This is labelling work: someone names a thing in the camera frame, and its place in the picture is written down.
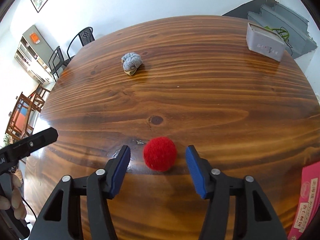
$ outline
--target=blue gripper pad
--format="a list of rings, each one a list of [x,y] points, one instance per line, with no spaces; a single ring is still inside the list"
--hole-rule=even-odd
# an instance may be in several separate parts
[[[109,195],[111,198],[114,198],[120,191],[125,173],[127,172],[127,168],[130,162],[130,148],[126,145],[123,145],[118,156],[114,159],[108,161],[111,162],[109,166],[108,163],[106,165],[109,168],[107,171],[107,184],[110,185]]]
[[[201,159],[193,145],[189,145],[186,149],[186,162],[189,172],[196,188],[196,192],[202,199],[208,199],[212,192],[208,190],[210,182],[209,172],[211,171],[210,164],[207,160]]]

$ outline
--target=silver screw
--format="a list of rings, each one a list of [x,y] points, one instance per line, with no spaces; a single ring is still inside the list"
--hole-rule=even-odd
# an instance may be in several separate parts
[[[220,174],[220,170],[219,169],[212,169],[211,170],[211,173],[213,174],[213,175],[219,175]]]
[[[254,181],[254,178],[252,176],[245,176],[245,180],[247,182],[253,182]]]
[[[97,175],[103,175],[103,174],[105,174],[106,173],[106,171],[104,170],[104,169],[98,169],[98,170],[96,170],[96,174]]]
[[[63,182],[67,182],[67,181],[69,181],[71,179],[71,177],[69,176],[69,175],[66,175],[66,176],[63,176],[62,177],[62,181]]]

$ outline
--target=human hand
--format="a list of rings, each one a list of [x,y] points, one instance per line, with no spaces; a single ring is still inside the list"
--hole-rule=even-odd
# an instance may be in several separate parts
[[[13,190],[12,190],[12,198],[11,203],[8,199],[3,196],[0,196],[0,209],[7,210],[11,206],[14,210],[14,216],[16,219],[25,219],[27,215],[27,210],[25,205],[22,203],[21,193],[18,187],[21,187],[21,182],[16,175],[12,175],[12,183],[13,183]]]

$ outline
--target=black chair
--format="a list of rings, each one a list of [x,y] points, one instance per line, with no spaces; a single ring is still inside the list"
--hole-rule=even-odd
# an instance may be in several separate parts
[[[53,76],[55,82],[57,82],[57,80],[56,80],[54,74],[57,74],[57,77],[59,78],[58,69],[61,68],[63,65],[67,66],[69,63],[70,63],[70,59],[64,60],[62,52],[61,52],[61,49],[60,49],[60,46],[58,46],[54,50],[54,52],[52,53],[52,55],[51,55],[51,57],[49,59],[49,67],[51,69],[50,74]]]
[[[73,43],[73,41],[75,40],[76,37],[79,37],[82,46],[89,44],[92,41],[95,41],[94,36],[93,36],[93,28],[92,27],[86,27],[84,28],[82,31],[80,31],[74,38],[73,40],[70,42],[70,45],[67,49],[67,55],[69,57],[69,60],[72,59],[72,57],[70,57],[69,55],[69,49],[71,44]]]

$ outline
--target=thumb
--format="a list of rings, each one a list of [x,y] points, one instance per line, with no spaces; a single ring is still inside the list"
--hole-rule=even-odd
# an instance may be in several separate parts
[[[0,196],[0,210],[7,210],[11,207],[10,202],[3,196]]]

